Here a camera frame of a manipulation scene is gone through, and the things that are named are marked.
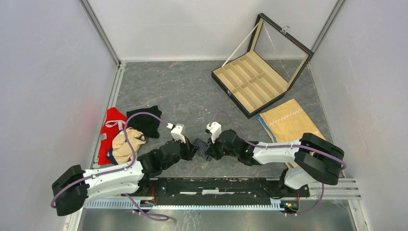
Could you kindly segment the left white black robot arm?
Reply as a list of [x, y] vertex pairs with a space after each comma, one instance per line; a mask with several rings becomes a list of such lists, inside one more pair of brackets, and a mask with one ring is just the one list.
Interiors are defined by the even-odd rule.
[[180, 160], [192, 160], [196, 148], [189, 142], [168, 141], [133, 162], [99, 169], [69, 167], [52, 185], [51, 207], [58, 216], [70, 215], [86, 203], [120, 194], [146, 196], [149, 180]]

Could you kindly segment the blue striped boxer shorts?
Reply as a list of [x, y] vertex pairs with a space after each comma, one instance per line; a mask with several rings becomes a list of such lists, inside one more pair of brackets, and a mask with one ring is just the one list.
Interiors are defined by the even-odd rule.
[[208, 154], [206, 154], [206, 151], [208, 150], [208, 143], [196, 138], [192, 145], [195, 147], [196, 149], [196, 154], [199, 155], [202, 159], [204, 159], [205, 161], [211, 161], [212, 157]]

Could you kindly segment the black compartment box glass lid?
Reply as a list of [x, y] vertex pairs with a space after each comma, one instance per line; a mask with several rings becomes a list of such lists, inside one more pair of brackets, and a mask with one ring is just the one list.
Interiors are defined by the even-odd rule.
[[248, 35], [211, 73], [247, 118], [280, 100], [314, 55], [289, 29], [259, 13]]

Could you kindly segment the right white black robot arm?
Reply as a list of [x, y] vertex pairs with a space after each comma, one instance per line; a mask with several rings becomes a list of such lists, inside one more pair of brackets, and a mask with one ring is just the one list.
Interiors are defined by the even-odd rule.
[[283, 196], [291, 196], [297, 189], [315, 181], [337, 185], [346, 167], [344, 151], [312, 133], [304, 133], [300, 139], [289, 142], [265, 143], [245, 141], [228, 129], [211, 136], [205, 154], [216, 160], [224, 156], [235, 157], [246, 166], [296, 163], [281, 174], [278, 191]]

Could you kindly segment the black underwear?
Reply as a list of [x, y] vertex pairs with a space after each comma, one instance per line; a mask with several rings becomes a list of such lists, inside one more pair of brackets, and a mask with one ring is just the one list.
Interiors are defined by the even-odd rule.
[[[140, 112], [151, 113], [157, 117], [161, 117], [162, 111], [159, 110], [158, 106], [152, 106], [150, 108], [141, 108], [126, 112], [126, 117], [129, 118], [132, 115]], [[133, 117], [129, 122], [128, 126], [134, 128], [144, 134], [145, 137], [158, 139], [160, 137], [157, 129], [159, 128], [160, 121], [150, 115], [137, 115]]]

